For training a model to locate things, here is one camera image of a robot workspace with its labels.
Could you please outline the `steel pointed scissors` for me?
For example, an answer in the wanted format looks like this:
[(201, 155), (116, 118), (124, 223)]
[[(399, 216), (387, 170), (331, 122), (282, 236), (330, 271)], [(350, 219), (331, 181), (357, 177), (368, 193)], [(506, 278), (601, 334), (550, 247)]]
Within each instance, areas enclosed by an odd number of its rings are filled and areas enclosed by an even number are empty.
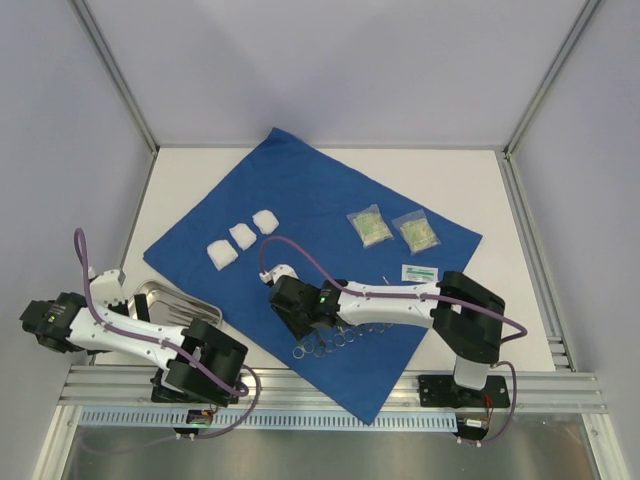
[(337, 346), (337, 347), (344, 347), (348, 341), (346, 338), (346, 332), (339, 330), (334, 336), (333, 336), (333, 343)]

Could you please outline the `white gauze pad large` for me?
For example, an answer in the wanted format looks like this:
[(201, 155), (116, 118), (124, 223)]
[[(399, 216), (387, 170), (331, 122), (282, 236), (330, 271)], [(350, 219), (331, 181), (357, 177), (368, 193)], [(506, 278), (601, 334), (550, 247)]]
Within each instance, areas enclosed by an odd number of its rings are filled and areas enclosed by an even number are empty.
[(207, 246), (207, 254), (218, 271), (238, 258), (238, 253), (228, 240), (216, 240)]

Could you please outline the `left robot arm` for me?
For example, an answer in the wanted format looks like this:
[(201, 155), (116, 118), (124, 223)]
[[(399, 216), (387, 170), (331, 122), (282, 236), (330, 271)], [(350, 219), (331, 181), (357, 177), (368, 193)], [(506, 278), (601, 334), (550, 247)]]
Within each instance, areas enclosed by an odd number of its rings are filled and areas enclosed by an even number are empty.
[(119, 352), (151, 362), (157, 367), (154, 403), (226, 407), (249, 393), (240, 378), (248, 348), (200, 319), (188, 326), (157, 325), (62, 293), (31, 301), (19, 320), (52, 351)]

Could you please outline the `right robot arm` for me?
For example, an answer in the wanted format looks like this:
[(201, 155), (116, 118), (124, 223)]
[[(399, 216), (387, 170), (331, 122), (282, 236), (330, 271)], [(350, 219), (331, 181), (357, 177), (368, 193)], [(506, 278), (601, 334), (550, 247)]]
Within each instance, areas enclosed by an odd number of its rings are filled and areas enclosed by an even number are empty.
[(316, 287), (289, 267), (262, 273), (269, 302), (298, 340), (319, 328), (393, 324), (434, 330), (456, 355), (450, 390), (456, 401), (475, 404), (487, 392), (489, 368), (499, 360), (505, 302), (460, 272), (441, 281), (373, 286), (327, 280)]

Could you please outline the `blue surgical drape cloth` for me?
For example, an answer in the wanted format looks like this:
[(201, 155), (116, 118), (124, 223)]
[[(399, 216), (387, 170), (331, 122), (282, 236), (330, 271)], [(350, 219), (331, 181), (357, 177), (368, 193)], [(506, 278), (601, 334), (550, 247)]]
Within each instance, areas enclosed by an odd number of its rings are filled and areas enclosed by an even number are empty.
[[(416, 202), (322, 154), (293, 135), (275, 129), (199, 204), (152, 244), (145, 262), (185, 293), (219, 306), (228, 323), (329, 394), (366, 380), (386, 397), (425, 336), (421, 327), (395, 326), (337, 349), (322, 358), (296, 360), (294, 336), (272, 310), (262, 266), (287, 264), (299, 278), (320, 285), (326, 275), (369, 285), (399, 284), (403, 264), (424, 264), (440, 272), (463, 270), (481, 237), (429, 212), (440, 244), (412, 255), (401, 239), (364, 248), (347, 215), (377, 204), (386, 220), (418, 210)], [(249, 223), (263, 209), (279, 220), (277, 241), (258, 240), (218, 271), (207, 246), (226, 239), (229, 229)], [(345, 410), (364, 423), (380, 411), (346, 399)]]

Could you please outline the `green packet in plastic left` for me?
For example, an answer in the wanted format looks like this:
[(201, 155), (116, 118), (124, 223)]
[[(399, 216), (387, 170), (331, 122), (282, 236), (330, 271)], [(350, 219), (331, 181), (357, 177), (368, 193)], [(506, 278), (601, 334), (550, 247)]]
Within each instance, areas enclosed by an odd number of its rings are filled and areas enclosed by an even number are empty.
[(363, 247), (369, 248), (394, 238), (377, 204), (347, 215), (347, 219), (360, 237)]

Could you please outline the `green packet in plastic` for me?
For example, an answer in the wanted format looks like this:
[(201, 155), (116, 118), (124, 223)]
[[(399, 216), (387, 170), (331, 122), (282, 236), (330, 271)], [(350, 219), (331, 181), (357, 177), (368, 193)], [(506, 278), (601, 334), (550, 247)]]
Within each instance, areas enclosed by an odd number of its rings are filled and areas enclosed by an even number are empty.
[(360, 237), (363, 247), (369, 248), (394, 238), (377, 204), (347, 215), (347, 219)]
[(401, 234), (412, 254), (417, 254), (440, 244), (439, 237), (422, 209), (395, 218), (392, 223)]

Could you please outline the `small white green sachet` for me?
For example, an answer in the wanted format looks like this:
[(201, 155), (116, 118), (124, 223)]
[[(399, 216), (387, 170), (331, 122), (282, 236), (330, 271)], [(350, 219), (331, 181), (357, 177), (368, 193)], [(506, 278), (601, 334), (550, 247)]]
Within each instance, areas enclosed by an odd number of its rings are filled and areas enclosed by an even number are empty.
[(404, 282), (432, 283), (439, 279), (439, 270), (435, 267), (402, 265), (401, 280)]

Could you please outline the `green packet in plastic right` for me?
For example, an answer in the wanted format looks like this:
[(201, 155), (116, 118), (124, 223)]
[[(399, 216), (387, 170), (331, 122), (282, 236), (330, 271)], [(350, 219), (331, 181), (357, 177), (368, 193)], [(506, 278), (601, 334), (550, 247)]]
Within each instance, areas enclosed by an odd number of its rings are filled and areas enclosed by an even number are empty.
[(440, 244), (439, 237), (422, 209), (395, 218), (392, 223), (401, 234), (412, 254), (417, 254)]

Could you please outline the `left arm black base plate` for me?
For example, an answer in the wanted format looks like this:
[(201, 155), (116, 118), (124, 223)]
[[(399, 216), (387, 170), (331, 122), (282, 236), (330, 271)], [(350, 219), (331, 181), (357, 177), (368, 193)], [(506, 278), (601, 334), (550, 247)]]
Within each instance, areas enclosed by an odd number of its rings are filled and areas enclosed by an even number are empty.
[(181, 404), (212, 404), (223, 408), (228, 407), (230, 404), (237, 404), (238, 397), (231, 394), (220, 391), (215, 400), (205, 399), (204, 397), (193, 396), (189, 393), (184, 393), (179, 390), (168, 388), (162, 383), (162, 371), (158, 370), (156, 374), (150, 379), (152, 386), (151, 401), (153, 403), (181, 403)]

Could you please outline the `aluminium front rail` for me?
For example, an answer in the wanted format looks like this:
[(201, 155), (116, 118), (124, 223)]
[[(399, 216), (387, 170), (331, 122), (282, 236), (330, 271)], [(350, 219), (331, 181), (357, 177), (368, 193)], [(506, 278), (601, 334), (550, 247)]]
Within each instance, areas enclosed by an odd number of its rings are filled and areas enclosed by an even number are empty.
[[(153, 366), (97, 365), (73, 366), (63, 382), (58, 403), (75, 406), (135, 406), (152, 404)], [(420, 409), (418, 376), (420, 370), (402, 373), (392, 389), (382, 397), (373, 393), (366, 380), (351, 382), (329, 394), (292, 370), (260, 368), (256, 371), (262, 391), (262, 409), (336, 410), (353, 400), (358, 407), (377, 405), (383, 411)], [(508, 387), (517, 386), (516, 411), (519, 413), (602, 414), (608, 411), (598, 381), (592, 373), (571, 371), (521, 372), (512, 379), (507, 368), (496, 372)]]

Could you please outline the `aluminium side rail right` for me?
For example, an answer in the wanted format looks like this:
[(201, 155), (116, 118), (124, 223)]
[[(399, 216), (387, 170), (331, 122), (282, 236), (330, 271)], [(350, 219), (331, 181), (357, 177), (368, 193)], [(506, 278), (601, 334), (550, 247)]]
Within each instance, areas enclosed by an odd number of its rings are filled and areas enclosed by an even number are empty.
[(554, 366), (560, 371), (575, 372), (576, 366), (570, 352), (571, 342), (565, 332), (562, 314), (552, 288), (541, 244), (536, 236), (533, 219), (526, 204), (524, 190), (519, 181), (514, 162), (509, 155), (499, 151), (498, 165), (514, 216)]

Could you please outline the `aluminium frame post left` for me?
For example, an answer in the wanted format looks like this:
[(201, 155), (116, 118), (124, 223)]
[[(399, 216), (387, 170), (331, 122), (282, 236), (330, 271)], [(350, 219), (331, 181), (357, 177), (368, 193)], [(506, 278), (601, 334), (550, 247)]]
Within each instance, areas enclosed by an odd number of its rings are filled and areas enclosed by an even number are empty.
[(153, 158), (158, 155), (159, 144), (147, 120), (135, 99), (135, 96), (109, 46), (99, 22), (94, 15), (90, 3), (85, 0), (69, 0), (69, 6), (78, 18), (90, 44), (92, 45), (101, 65), (104, 67), (119, 98), (124, 104), (136, 130), (143, 139)]

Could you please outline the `aluminium frame post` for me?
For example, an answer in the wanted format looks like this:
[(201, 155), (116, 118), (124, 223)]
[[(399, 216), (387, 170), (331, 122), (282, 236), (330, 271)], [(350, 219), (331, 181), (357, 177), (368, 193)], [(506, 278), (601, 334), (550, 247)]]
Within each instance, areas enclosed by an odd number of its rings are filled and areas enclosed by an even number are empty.
[(560, 46), (549, 67), (545, 71), (541, 82), (536, 88), (502, 150), (507, 159), (510, 159), (518, 150), (546, 98), (551, 93), (554, 85), (569, 63), (571, 56), (579, 45), (585, 31), (591, 25), (603, 4), (604, 1), (602, 0), (587, 0), (582, 3), (576, 18), (560, 43)]
[(69, 0), (69, 6), (78, 18), (90, 44), (92, 45), (101, 65), (104, 67), (119, 98), (124, 104), (136, 130), (143, 139), (153, 158), (158, 155), (159, 144), (147, 120), (135, 99), (135, 96), (109, 46), (99, 22), (94, 15), (90, 3), (85, 0)]

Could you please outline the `aluminium frame post right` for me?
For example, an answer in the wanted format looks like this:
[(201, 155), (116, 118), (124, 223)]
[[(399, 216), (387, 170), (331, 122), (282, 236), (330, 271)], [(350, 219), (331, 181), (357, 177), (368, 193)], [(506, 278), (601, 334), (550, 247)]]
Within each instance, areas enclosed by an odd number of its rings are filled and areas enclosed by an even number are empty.
[(549, 67), (545, 71), (541, 82), (536, 88), (502, 150), (507, 159), (510, 159), (518, 150), (546, 98), (551, 93), (554, 85), (569, 63), (571, 56), (579, 45), (585, 31), (591, 25), (603, 4), (604, 1), (602, 0), (587, 0), (582, 3), (576, 18), (560, 43), (560, 46)]

